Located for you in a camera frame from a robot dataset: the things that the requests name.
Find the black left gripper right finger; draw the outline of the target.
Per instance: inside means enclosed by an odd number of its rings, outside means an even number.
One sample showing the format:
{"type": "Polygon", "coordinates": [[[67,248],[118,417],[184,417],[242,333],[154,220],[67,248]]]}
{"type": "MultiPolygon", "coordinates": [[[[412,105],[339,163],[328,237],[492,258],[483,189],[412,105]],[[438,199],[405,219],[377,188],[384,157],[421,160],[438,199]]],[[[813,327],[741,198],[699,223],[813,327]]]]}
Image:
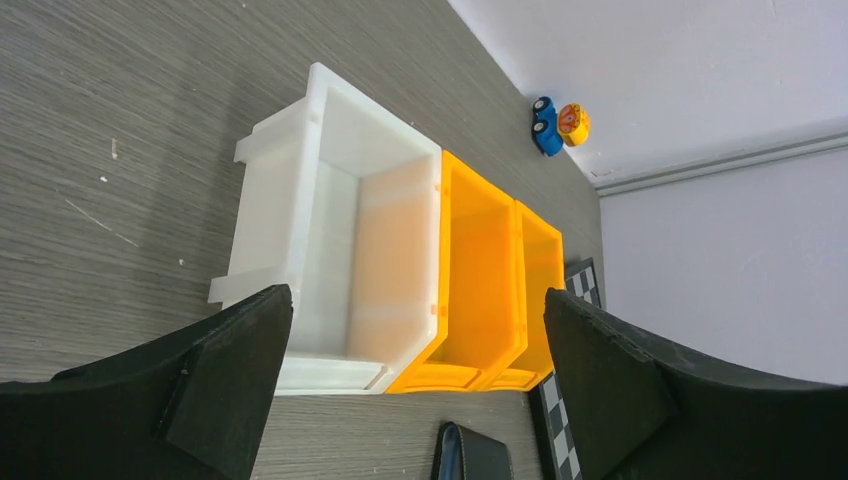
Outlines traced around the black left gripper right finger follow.
{"type": "Polygon", "coordinates": [[[549,289],[544,320],[586,479],[843,479],[847,390],[704,354],[549,289]]]}

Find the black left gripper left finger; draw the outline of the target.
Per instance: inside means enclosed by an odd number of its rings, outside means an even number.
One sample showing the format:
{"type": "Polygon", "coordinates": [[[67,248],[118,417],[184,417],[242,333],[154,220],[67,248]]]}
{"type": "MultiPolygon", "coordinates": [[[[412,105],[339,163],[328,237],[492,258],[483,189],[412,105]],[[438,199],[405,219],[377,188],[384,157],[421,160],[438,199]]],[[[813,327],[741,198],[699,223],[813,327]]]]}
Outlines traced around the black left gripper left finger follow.
{"type": "Polygon", "coordinates": [[[247,479],[293,321],[285,284],[127,351],[1,386],[5,479],[247,479]]]}

